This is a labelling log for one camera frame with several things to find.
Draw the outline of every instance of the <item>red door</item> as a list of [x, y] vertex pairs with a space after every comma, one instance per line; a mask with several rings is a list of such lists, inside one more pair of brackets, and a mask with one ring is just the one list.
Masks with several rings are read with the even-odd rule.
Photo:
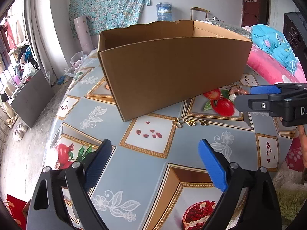
[[242, 27], [253, 26], [259, 20], [260, 0], [243, 0]]

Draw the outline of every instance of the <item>concrete floor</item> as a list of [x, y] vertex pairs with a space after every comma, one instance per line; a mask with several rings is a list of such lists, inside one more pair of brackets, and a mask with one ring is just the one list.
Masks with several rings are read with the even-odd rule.
[[18, 123], [23, 122], [20, 118], [9, 130], [0, 166], [2, 200], [6, 199], [7, 193], [24, 201], [32, 197], [41, 173], [50, 127], [70, 82], [71, 80], [53, 86], [55, 96], [42, 111], [32, 129], [28, 128], [22, 140], [15, 142], [13, 139], [13, 130]]

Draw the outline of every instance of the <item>white plastic bag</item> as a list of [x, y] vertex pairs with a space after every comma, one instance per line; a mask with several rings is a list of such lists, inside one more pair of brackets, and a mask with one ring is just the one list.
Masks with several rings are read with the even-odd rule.
[[32, 77], [36, 72], [36, 69], [34, 68], [34, 66], [31, 63], [26, 63], [24, 65], [21, 65], [21, 69], [24, 69], [22, 78], [24, 78], [24, 77], [27, 78], [29, 76]]
[[78, 72], [81, 64], [87, 59], [87, 55], [83, 54], [83, 52], [75, 53], [75, 55], [70, 59], [71, 68], [65, 68], [64, 72], [69, 77], [74, 77]]

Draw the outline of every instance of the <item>screw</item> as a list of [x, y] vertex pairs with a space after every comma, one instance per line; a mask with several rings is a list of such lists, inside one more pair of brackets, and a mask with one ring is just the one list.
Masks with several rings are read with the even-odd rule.
[[260, 171], [261, 171], [262, 173], [266, 173], [268, 170], [267, 170], [265, 167], [260, 167]]
[[73, 168], [78, 168], [80, 165], [81, 165], [80, 162], [74, 162], [74, 163], [72, 164], [72, 167], [73, 167]]
[[49, 172], [50, 170], [51, 170], [51, 168], [50, 168], [49, 166], [43, 168], [43, 172], [44, 172], [44, 173], [47, 173], [47, 172]]
[[237, 163], [230, 163], [230, 167], [235, 170], [239, 167], [239, 165]]

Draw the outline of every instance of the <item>white curtain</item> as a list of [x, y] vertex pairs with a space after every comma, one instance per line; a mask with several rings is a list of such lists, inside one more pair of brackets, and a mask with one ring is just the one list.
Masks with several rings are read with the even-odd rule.
[[31, 48], [32, 55], [36, 59], [48, 83], [53, 85], [56, 82], [56, 75], [52, 69], [37, 27], [35, 0], [23, 0], [23, 18], [26, 38]]

